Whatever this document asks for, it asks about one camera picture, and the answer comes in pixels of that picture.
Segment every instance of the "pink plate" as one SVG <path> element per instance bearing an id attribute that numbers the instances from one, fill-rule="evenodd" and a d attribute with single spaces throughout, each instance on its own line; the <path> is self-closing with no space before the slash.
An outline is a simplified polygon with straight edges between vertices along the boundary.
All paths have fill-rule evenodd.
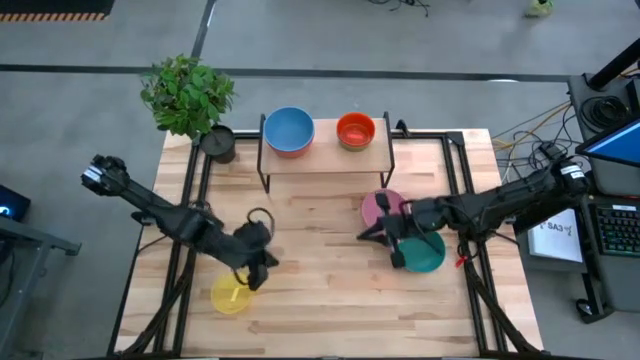
<path id="1" fill-rule="evenodd" d="M 400 203 L 404 201 L 404 198 L 400 196 L 400 194 L 390 189 L 376 190 L 372 193 L 367 194 L 367 196 L 362 201 L 362 207 L 360 208 L 362 212 L 362 219 L 364 220 L 364 223 L 365 225 L 367 225 L 367 227 L 375 224 L 378 216 L 382 216 L 382 210 L 376 204 L 376 193 L 381 191 L 387 193 L 387 197 L 389 198 L 389 205 L 391 205 L 391 213 L 400 213 Z"/>

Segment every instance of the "yellow cup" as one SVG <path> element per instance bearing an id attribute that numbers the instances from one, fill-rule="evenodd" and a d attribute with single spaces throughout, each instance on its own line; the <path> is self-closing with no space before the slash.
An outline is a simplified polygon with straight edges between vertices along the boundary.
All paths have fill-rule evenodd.
<path id="1" fill-rule="evenodd" d="M 247 282 L 246 274 L 238 274 L 242 282 Z M 211 304 L 219 312 L 227 315 L 244 310 L 251 303 L 253 291 L 248 285 L 240 284 L 233 273 L 218 277 L 211 286 Z"/>

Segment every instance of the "gray floor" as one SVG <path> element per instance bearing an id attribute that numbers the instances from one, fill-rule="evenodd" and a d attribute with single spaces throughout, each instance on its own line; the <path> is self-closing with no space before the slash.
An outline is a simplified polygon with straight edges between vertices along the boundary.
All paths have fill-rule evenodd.
<path id="1" fill-rule="evenodd" d="M 204 3 L 120 0 L 104 23 L 0 24 L 0 63 L 147 66 L 191 50 Z M 202 57 L 218 67 L 577 74 L 597 70 L 640 33 L 633 0 L 558 0 L 542 21 L 520 17 L 524 0 L 429 3 L 425 19 L 419 8 L 388 12 L 359 0 L 219 0 Z M 113 154 L 150 186 L 163 134 L 138 100 L 133 75 L 0 72 L 0 83 L 0 183 L 32 198 L 30 224 L 83 243 L 75 259 L 52 257 L 19 346 L 41 349 L 46 359 L 102 355 L 140 228 L 130 206 L 92 194 L 79 175 L 94 154 Z M 497 134 L 566 101 L 566 90 L 544 83 L 242 78 L 226 120 L 252 129 L 261 112 L 295 104 L 314 117 L 386 110 L 414 128 Z M 555 136 L 556 121 L 538 134 Z M 568 127 L 580 140 L 575 123 Z M 518 154 L 527 155 L 526 148 Z M 640 315 L 583 325 L 572 305 L 583 296 L 579 278 L 534 268 L 527 278 L 547 350 L 637 358 Z"/>

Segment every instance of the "shelf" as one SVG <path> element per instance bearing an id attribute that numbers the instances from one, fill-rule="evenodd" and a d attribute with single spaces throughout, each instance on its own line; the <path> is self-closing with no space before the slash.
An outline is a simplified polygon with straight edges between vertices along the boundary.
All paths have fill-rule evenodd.
<path id="1" fill-rule="evenodd" d="M 376 133 L 363 151 L 351 152 L 340 146 L 338 119 L 314 119 L 315 136 L 311 148 L 295 159 L 279 157 L 262 141 L 262 173 L 265 175 L 311 173 L 379 173 L 391 168 L 389 137 L 384 119 L 373 119 Z"/>

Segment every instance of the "orange bowl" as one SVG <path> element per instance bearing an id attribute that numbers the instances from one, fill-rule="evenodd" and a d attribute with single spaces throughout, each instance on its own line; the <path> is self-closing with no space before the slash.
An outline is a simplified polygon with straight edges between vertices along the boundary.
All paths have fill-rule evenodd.
<path id="1" fill-rule="evenodd" d="M 364 150 L 376 133 L 373 120 L 357 112 L 342 115 L 336 128 L 340 144 L 350 151 Z"/>

